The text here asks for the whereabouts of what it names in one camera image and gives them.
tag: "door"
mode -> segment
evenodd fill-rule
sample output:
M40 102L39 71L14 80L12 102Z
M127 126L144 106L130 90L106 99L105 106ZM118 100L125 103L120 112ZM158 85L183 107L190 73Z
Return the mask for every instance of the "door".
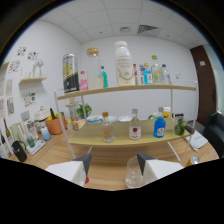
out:
M198 76L199 107L197 121L205 126L207 117L216 111L216 85L213 69L203 46L190 49Z

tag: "drinking glass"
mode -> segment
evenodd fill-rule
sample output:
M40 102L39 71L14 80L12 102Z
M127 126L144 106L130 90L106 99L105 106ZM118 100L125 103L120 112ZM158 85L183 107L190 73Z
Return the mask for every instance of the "drinking glass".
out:
M146 185L140 170L137 156L128 160L125 183L130 189L140 188Z

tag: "wooden table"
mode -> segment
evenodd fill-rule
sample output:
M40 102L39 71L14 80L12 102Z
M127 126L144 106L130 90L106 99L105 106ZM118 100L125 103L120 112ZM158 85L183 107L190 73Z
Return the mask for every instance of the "wooden table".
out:
M71 138L75 131L66 130L66 133L68 138ZM183 138L180 138L172 140L170 143L181 158L187 142ZM77 158L85 155L89 150L89 147L74 145L72 145L72 148ZM131 157L137 155L137 152L145 153L160 160L178 162L167 142L150 143L149 146L143 147L94 147L91 151L92 161L88 172L89 182L84 185L84 188L109 191L128 189L124 181L126 164ZM60 135L52 135L52 138L36 154L30 155L27 153L27 155L28 158L24 163L34 165L43 170L49 165L69 162L73 159L63 133ZM185 167L192 155L199 156L199 163L219 159L214 148L207 143L200 148L199 152L195 152L189 147L180 164Z

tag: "white bottle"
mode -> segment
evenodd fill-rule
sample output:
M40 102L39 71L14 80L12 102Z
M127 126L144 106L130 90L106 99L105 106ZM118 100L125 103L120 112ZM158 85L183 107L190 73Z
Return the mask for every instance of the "white bottle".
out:
M72 124L70 110L68 109L68 107L65 107L63 109L63 112L64 112L64 116L65 116L65 122L66 122L67 129L72 130L73 124Z
M115 50L115 69L117 74L118 86L135 85L133 62L131 54L125 41L118 41L114 44Z

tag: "white container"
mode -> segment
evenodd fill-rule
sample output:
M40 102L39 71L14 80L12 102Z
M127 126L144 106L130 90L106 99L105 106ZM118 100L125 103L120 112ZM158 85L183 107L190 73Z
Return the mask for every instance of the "white container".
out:
M101 73L99 49L97 47L88 48L87 56L88 89L103 89L103 76Z
M130 51L125 41L118 41L114 44L115 50L115 69L117 74L118 86L135 85L133 62Z
M73 124L72 124L72 118L71 118L69 108L65 107L63 109L63 112L64 112L64 116L65 116L65 123L66 123L67 129L72 130L73 129Z

